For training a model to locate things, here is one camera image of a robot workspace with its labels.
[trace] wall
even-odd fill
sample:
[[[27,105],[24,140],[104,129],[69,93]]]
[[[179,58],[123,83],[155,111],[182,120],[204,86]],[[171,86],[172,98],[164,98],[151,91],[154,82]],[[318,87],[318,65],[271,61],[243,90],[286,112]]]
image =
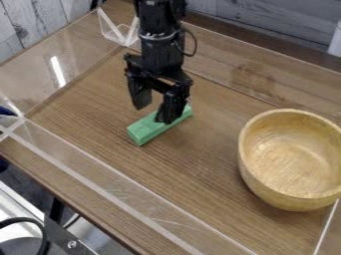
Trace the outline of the wall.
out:
[[[80,18],[91,5],[92,0],[0,0],[0,63]]]
[[[324,45],[341,20],[340,0],[188,0],[188,8]]]

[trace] wooden table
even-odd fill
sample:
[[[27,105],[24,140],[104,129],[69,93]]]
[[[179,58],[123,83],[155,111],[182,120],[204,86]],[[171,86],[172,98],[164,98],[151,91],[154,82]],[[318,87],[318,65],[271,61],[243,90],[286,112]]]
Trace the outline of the wooden table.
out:
[[[120,9],[120,19],[127,22],[134,16],[126,1],[110,1],[106,8],[110,14],[111,8]],[[341,75],[231,38],[207,37],[203,30],[192,30],[200,41],[198,56],[186,62],[195,72],[190,74],[194,117],[146,146],[134,145],[126,128],[158,108],[160,97],[155,95],[152,105],[140,112],[134,109],[124,48],[112,51],[27,118],[257,254],[311,254],[330,208],[293,213],[263,203],[239,177],[237,139],[251,117],[282,107],[315,112],[340,124]],[[0,143],[0,151],[135,252],[187,254],[12,138]],[[99,169],[77,170],[110,184],[111,177]],[[215,254],[238,252],[219,250]]]

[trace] wooden bowl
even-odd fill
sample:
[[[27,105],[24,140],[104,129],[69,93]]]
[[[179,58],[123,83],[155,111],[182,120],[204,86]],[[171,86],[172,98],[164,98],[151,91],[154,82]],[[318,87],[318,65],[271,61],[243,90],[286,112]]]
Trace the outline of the wooden bowl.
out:
[[[263,113],[241,132],[238,164],[249,188],[273,206],[325,207],[341,197],[341,128],[303,111]]]

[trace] bowl rim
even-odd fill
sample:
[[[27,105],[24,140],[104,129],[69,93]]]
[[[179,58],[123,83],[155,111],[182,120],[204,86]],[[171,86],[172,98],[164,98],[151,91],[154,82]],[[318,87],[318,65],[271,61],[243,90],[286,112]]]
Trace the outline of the bowl rim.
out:
[[[301,110],[295,110],[295,109],[277,109],[277,110],[270,110],[259,115],[257,115],[255,117],[253,117],[249,122],[246,123],[245,127],[242,128],[241,130],[241,133],[239,133],[239,137],[238,137],[238,154],[239,154],[239,157],[241,157],[241,160],[242,160],[242,163],[245,165],[245,167],[247,168],[247,172],[249,174],[251,174],[251,176],[257,179],[257,181],[263,185],[266,186],[269,189],[271,189],[273,191],[278,192],[279,194],[283,194],[285,196],[287,197],[293,197],[293,198],[298,198],[298,199],[318,199],[318,198],[326,198],[326,197],[330,197],[333,195],[337,195],[341,193],[341,183],[337,185],[337,187],[332,190],[328,190],[328,191],[324,191],[324,192],[319,192],[317,194],[306,194],[306,195],[291,195],[291,194],[287,194],[285,192],[282,192],[281,190],[270,187],[269,185],[266,185],[262,180],[254,175],[254,171],[250,170],[253,169],[253,167],[249,165],[247,163],[247,160],[246,160],[246,154],[245,154],[245,149],[243,149],[243,145],[245,145],[245,135],[246,135],[246,132],[247,130],[250,129],[250,127],[253,126],[253,124],[263,119],[265,117],[270,116],[270,115],[274,115],[274,114],[286,114],[286,113],[291,113],[291,114],[301,114],[301,115],[306,115],[306,116],[310,116],[315,119],[318,119],[319,121],[325,122],[328,125],[330,125],[332,128],[336,129],[336,131],[340,133],[341,135],[341,127],[337,126],[332,121],[329,121],[328,119],[325,119],[324,117],[310,113],[310,112],[306,112],[306,111],[301,111]]]

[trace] green foam block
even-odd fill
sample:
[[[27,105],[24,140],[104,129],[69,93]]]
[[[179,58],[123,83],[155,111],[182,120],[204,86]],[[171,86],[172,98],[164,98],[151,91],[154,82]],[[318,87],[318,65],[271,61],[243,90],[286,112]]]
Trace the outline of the green foam block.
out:
[[[192,115],[191,107],[186,106],[183,110],[182,117],[178,118],[170,125],[155,122],[156,112],[146,116],[138,122],[135,122],[131,126],[128,126],[128,136],[136,143],[136,145],[142,146],[151,139],[154,139],[158,135],[160,135],[164,131],[178,125],[183,120],[186,120]]]

